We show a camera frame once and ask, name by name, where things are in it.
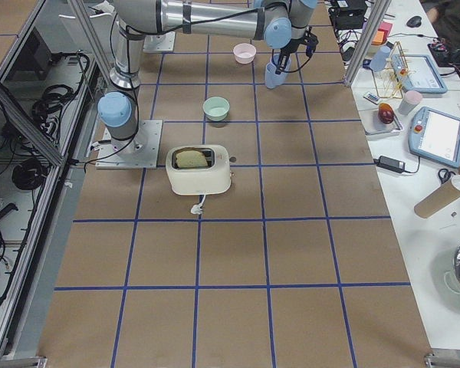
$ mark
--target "black power adapter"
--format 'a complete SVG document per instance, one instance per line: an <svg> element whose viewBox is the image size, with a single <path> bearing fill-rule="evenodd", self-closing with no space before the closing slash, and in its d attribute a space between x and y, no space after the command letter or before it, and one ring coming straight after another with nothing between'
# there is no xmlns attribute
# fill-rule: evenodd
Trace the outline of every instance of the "black power adapter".
<svg viewBox="0 0 460 368"><path fill-rule="evenodd" d="M390 157L380 156L378 159L374 159L373 162L382 169L387 169L395 173L405 173L406 163L397 159L391 159Z"/></svg>

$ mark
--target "blue joint cap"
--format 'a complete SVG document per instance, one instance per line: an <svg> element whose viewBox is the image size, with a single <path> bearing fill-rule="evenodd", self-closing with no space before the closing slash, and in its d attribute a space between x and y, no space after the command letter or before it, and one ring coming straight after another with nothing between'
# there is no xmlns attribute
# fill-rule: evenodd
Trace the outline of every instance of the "blue joint cap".
<svg viewBox="0 0 460 368"><path fill-rule="evenodd" d="M117 128L131 117L131 103L121 92L109 92L99 100L97 111L108 127Z"/></svg>
<svg viewBox="0 0 460 368"><path fill-rule="evenodd" d="M300 0L300 2L310 9L315 9L317 7L317 0Z"/></svg>
<svg viewBox="0 0 460 368"><path fill-rule="evenodd" d="M272 21L264 31L264 39L270 48L283 48L291 40L291 22L288 18Z"/></svg>

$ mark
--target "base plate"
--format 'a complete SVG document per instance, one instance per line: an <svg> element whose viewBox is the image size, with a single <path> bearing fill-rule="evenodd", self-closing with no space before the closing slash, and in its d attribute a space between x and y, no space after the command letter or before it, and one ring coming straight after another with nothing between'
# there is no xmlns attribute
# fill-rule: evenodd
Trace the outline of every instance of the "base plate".
<svg viewBox="0 0 460 368"><path fill-rule="evenodd" d="M157 52L174 51L175 41L176 33L169 32L165 34L165 37L161 41L145 41L145 44L143 45L143 52L147 54L155 54Z"/></svg>
<svg viewBox="0 0 460 368"><path fill-rule="evenodd" d="M148 137L148 142L144 147L133 155L118 156L113 155L107 159L96 161L95 166L98 169L155 169L156 161L159 155L160 136L162 135L161 120L141 120L140 131ZM110 140L110 134L105 129L103 140ZM100 146L99 157L109 156L114 153L113 146L105 144Z"/></svg>

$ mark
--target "cup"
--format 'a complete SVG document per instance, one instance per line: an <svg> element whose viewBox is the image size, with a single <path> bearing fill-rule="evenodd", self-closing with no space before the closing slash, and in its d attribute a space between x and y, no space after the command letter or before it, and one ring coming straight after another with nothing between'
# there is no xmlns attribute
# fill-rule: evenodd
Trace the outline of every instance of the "cup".
<svg viewBox="0 0 460 368"><path fill-rule="evenodd" d="M388 46L382 46L371 59L370 69L372 71L382 71L386 66L386 59L390 55L390 48Z"/></svg>
<svg viewBox="0 0 460 368"><path fill-rule="evenodd" d="M419 217L427 219L457 198L460 198L460 175L452 176L448 182L442 184L437 190L415 205L414 212Z"/></svg>
<svg viewBox="0 0 460 368"><path fill-rule="evenodd" d="M288 73L283 73L281 72L280 74L276 74L276 65L278 63L278 58L279 55L276 54L274 56L274 59L271 59L267 64L266 64L266 70L264 73L264 82L266 84L266 87L269 89L273 89L277 86L281 86L284 81L286 80L286 77L288 76ZM288 59L286 63L286 68L284 69L285 71L290 70L290 65L291 65L291 60Z"/></svg>
<svg viewBox="0 0 460 368"><path fill-rule="evenodd" d="M417 90L408 90L404 93L404 98L399 105L397 111L401 115L407 115L414 107L419 105L422 101L422 95Z"/></svg>

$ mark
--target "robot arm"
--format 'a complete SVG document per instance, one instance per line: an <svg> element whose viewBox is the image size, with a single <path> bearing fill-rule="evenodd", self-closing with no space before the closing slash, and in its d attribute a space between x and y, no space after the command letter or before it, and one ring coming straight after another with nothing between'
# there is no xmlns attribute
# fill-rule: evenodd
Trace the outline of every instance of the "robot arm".
<svg viewBox="0 0 460 368"><path fill-rule="evenodd" d="M120 17L120 37L110 78L125 90L140 85L138 70L147 35L182 31L265 40L270 48L281 49L277 73L284 71L301 44L311 58L318 43L308 27L317 0L255 0L252 9L190 0L115 0L114 5Z"/></svg>

